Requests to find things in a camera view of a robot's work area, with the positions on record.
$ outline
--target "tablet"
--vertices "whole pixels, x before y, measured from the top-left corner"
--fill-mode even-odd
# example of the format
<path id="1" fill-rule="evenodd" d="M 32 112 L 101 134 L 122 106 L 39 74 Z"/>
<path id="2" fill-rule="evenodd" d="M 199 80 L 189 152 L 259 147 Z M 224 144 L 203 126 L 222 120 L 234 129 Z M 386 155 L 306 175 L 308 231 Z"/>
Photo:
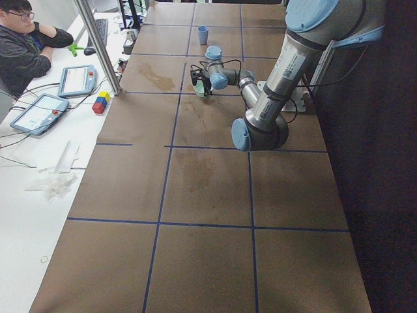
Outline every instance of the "tablet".
<path id="1" fill-rule="evenodd" d="M 10 126 L 39 136 L 58 122 L 69 104 L 67 99 L 44 93 L 21 112 Z"/>
<path id="2" fill-rule="evenodd" d="M 71 98 L 88 95 L 96 87 L 96 69 L 92 65 L 66 67 L 59 83 L 58 97 Z"/>

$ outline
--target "dark wall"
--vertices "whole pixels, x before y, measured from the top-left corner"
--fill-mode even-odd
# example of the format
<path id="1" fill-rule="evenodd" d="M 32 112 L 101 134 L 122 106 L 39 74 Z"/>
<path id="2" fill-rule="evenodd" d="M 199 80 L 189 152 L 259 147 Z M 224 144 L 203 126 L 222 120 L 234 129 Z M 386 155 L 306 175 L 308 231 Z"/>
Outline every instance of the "dark wall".
<path id="1" fill-rule="evenodd" d="M 369 302 L 417 312 L 417 6 L 387 1 L 384 38 L 315 102 Z M 338 51 L 323 82 L 361 50 Z"/>

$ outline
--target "computer mouse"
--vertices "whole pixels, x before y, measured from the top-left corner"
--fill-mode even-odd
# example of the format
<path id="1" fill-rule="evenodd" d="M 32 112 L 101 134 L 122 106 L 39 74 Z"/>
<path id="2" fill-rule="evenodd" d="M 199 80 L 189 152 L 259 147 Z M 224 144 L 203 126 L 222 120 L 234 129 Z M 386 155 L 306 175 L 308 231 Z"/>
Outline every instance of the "computer mouse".
<path id="1" fill-rule="evenodd" d="M 96 50 L 94 49 L 94 47 L 86 47 L 84 49 L 84 54 L 85 55 L 92 55 L 94 53 L 96 53 Z"/>

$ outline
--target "black hair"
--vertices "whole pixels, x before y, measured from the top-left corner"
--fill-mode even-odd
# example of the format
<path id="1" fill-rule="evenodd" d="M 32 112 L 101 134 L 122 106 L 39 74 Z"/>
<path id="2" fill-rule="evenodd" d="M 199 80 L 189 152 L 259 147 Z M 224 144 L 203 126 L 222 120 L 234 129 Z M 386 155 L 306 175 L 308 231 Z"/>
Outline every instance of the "black hair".
<path id="1" fill-rule="evenodd" d="M 32 11 L 32 6 L 28 0 L 0 0 L 0 10 Z"/>

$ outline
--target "blue cap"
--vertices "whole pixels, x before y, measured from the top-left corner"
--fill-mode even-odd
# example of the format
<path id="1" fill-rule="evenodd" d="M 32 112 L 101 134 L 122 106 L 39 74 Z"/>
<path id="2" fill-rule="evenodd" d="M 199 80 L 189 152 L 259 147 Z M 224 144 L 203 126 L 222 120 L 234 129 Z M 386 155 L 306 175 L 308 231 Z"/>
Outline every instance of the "blue cap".
<path id="1" fill-rule="evenodd" d="M 225 74 L 222 73 L 213 73 L 210 75 L 210 83 L 211 86 L 216 89 L 225 89 L 229 82 L 227 81 L 227 77 Z"/>
<path id="2" fill-rule="evenodd" d="M 250 136 L 248 126 L 243 119 L 235 119 L 232 124 L 232 140 L 236 149 L 250 151 Z"/>
<path id="3" fill-rule="evenodd" d="M 339 0 L 291 0 L 287 6 L 285 23 L 295 33 L 302 33 L 316 28 L 337 7 Z"/>
<path id="4" fill-rule="evenodd" d="M 206 58 L 210 60 L 220 60 L 223 56 L 222 49 L 217 46 L 209 46 L 206 50 Z"/>

